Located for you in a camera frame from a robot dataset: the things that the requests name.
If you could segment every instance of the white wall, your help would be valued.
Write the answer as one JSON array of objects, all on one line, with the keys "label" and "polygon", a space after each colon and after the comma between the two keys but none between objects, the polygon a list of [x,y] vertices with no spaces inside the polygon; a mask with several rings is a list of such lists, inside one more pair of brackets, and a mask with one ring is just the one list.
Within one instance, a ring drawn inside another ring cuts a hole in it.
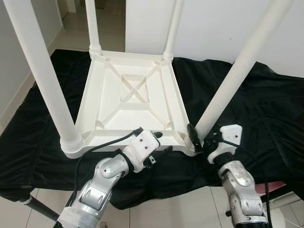
[{"label": "white wall", "polygon": [[[127,0],[126,52],[162,54],[174,0]],[[233,63],[266,0],[185,0],[174,55]],[[304,77],[304,1],[295,0],[257,61]]]},{"label": "white wall", "polygon": [[[49,46],[62,27],[56,0],[32,0],[32,4],[46,46]],[[0,0],[0,49],[1,125],[3,114],[30,74],[30,68],[18,42],[3,0]]]}]

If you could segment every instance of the black fabric sheet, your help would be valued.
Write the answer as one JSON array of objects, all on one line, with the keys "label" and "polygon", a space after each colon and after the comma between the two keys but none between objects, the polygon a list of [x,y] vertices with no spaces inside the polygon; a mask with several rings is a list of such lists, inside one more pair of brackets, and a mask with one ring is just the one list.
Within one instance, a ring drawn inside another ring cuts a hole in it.
[{"label": "black fabric sheet", "polygon": [[[76,120],[90,67],[87,52],[56,50],[51,57],[71,115]],[[231,68],[230,63],[175,58],[173,69],[184,105],[196,124]],[[242,146],[265,167],[268,181],[285,181],[304,198],[304,80],[278,75],[256,63],[218,120],[243,126]],[[79,187],[95,165],[114,152],[94,152],[80,166]],[[256,163],[237,150],[236,159],[263,182]],[[59,135],[38,87],[31,88],[0,137],[0,195],[18,200],[33,188],[72,190],[77,160],[60,149]],[[119,209],[154,198],[173,197],[206,185],[220,185],[206,156],[168,152],[151,169],[130,173],[113,189],[111,203]]]}]

